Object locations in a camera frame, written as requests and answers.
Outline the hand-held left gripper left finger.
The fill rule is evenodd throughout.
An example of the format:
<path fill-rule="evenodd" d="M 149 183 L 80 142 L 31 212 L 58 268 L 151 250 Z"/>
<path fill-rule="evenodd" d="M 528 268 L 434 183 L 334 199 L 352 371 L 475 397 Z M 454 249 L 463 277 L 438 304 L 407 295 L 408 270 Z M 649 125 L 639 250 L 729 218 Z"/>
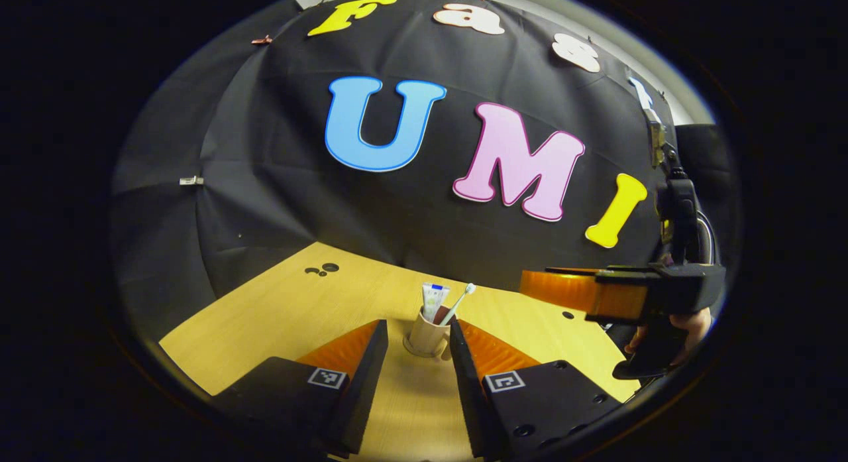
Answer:
<path fill-rule="evenodd" d="M 360 452 L 384 357 L 384 319 L 298 360 L 268 357 L 212 405 L 270 458 L 348 458 Z"/>

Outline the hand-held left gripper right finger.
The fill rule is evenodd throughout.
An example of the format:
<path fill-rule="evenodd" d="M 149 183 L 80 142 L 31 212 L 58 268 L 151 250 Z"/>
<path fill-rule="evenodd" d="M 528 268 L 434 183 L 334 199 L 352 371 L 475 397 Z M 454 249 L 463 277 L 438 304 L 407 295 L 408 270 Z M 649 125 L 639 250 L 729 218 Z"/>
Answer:
<path fill-rule="evenodd" d="M 572 363 L 540 363 L 466 321 L 451 323 L 449 350 L 476 458 L 528 460 L 566 447 L 620 406 Z"/>

